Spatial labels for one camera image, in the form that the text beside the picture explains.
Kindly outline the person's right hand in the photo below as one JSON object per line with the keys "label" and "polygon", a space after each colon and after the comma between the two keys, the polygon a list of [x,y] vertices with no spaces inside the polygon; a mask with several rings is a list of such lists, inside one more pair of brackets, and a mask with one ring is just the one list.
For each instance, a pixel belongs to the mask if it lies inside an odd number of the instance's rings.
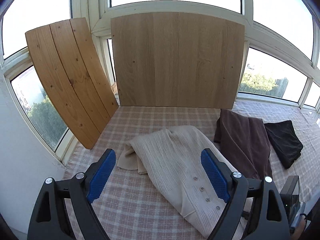
{"label": "person's right hand", "polygon": [[294,233],[291,235],[292,239],[299,239],[299,237],[301,236],[301,234],[303,233],[304,229],[306,226],[306,221],[305,221],[305,217],[301,216],[301,220],[299,222],[299,224],[296,226]]}

